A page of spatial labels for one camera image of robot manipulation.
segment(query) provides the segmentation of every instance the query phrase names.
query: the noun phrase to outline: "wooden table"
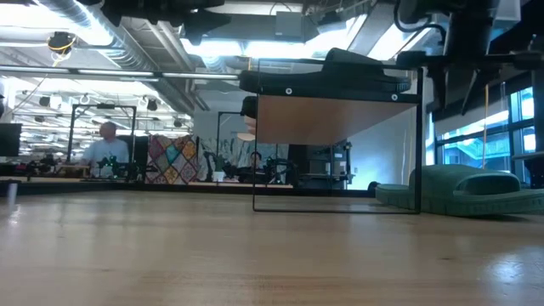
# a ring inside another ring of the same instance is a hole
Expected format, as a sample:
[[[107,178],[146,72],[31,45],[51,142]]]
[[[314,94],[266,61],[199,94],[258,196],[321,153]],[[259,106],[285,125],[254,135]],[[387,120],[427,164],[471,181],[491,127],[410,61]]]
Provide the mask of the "wooden table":
[[[253,188],[253,184],[244,183],[229,183],[229,182],[189,182],[190,186],[219,186],[219,187],[245,187]],[[280,189],[292,189],[292,185],[289,184],[255,184],[257,188],[280,188]]]
[[[20,196],[0,230],[5,306],[544,304],[542,216],[267,214],[249,195],[95,191]]]
[[[0,180],[19,180],[21,183],[79,183],[81,178],[48,178],[48,177],[31,177],[30,181],[27,181],[26,177],[7,176],[0,177]]]

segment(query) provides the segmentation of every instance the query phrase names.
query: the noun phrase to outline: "colorful quilt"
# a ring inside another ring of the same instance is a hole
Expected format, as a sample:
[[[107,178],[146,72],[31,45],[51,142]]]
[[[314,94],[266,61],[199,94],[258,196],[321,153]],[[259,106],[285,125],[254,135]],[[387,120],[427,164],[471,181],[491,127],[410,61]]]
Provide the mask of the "colorful quilt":
[[[145,173],[146,184],[188,184],[198,174],[198,143],[196,136],[170,139],[150,136],[147,166],[157,171]]]

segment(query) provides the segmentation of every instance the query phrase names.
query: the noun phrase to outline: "white shirt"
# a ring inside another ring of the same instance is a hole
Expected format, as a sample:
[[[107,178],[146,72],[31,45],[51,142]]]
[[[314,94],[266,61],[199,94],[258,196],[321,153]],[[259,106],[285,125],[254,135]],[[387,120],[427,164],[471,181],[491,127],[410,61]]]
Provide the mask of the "white shirt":
[[[115,156],[117,162],[128,162],[128,145],[126,142],[115,139],[111,142],[99,140],[93,142],[90,147],[83,153],[83,159],[91,162],[93,167],[97,162],[101,162],[104,157],[110,160],[110,157]]]

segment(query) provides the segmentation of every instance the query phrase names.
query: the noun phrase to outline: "person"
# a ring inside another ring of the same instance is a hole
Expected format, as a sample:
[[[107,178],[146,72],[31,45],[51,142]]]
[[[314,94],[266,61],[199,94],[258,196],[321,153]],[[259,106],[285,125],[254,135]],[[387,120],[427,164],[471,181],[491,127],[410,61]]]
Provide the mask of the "person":
[[[128,162],[128,145],[116,137],[117,126],[113,122],[106,122],[100,126],[102,140],[93,142],[83,153],[82,165],[89,165],[96,168],[97,162],[104,158],[110,160],[116,157],[117,162]]]

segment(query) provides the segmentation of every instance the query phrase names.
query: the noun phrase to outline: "computer monitor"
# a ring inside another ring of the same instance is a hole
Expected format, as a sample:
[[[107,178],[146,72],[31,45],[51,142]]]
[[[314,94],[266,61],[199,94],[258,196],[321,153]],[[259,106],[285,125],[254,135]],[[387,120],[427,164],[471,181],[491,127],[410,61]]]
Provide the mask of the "computer monitor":
[[[22,127],[19,123],[0,123],[0,156],[19,156]]]

